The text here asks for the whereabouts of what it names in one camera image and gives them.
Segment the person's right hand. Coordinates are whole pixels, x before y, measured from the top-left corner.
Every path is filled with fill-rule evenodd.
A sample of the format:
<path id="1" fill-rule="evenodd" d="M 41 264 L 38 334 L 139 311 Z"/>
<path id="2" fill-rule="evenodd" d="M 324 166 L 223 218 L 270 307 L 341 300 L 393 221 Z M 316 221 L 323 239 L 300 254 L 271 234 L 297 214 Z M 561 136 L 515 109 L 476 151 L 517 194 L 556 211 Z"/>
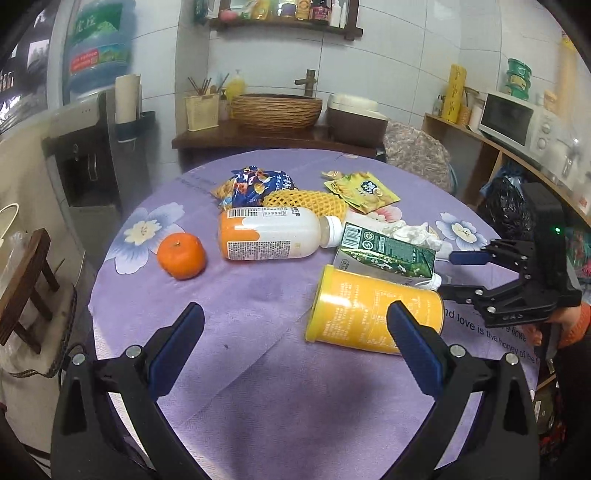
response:
<path id="1" fill-rule="evenodd" d="M 590 305 L 583 302 L 578 307 L 559 308 L 550 317 L 548 324 L 560 326 L 558 348 L 566 348 L 581 341 L 590 326 Z M 543 340 L 541 328 L 536 325 L 522 327 L 526 339 L 534 346 Z"/>

